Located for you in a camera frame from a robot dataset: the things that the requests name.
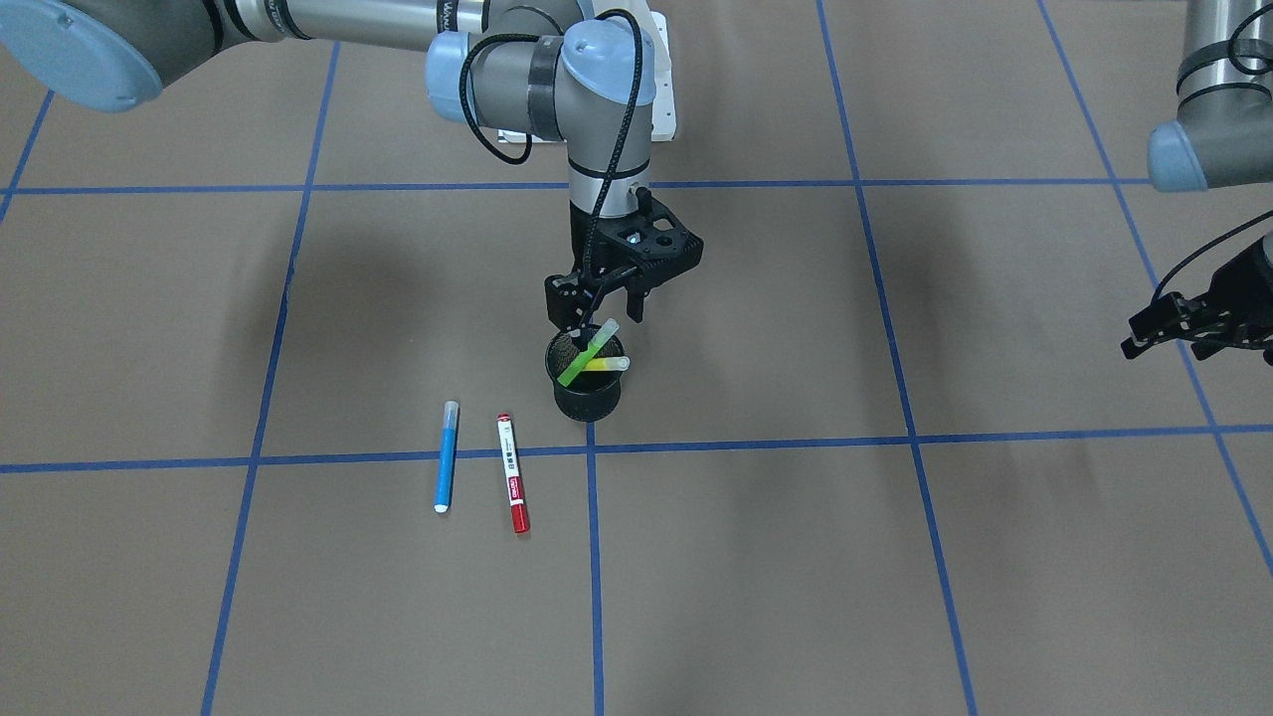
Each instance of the pen holder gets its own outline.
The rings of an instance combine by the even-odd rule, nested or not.
[[[587,345],[588,339],[598,329],[600,326],[586,327],[578,340]],[[579,353],[582,350],[575,345],[575,339],[566,333],[559,333],[549,341],[549,348],[544,353],[544,367],[549,372],[549,380],[552,381],[552,399],[556,400],[561,413],[572,420],[593,423],[608,415],[619,405],[619,378],[622,373],[617,371],[579,373],[579,377],[570,382],[570,387],[563,387],[556,378]],[[617,336],[611,336],[597,352],[597,358],[619,355],[624,355],[624,344],[619,343]]]

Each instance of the green marker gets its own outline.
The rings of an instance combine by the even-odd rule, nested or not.
[[[588,348],[584,348],[583,352],[579,353],[569,366],[566,366],[565,371],[558,376],[558,382],[561,383],[563,387],[570,387],[570,383],[574,382],[574,378],[579,377],[579,373],[583,372],[588,361],[596,358],[597,353],[601,352],[602,347],[610,343],[610,338],[616,333],[619,333],[619,321],[607,319],[606,325],[601,326],[601,330],[598,330],[588,341]]]

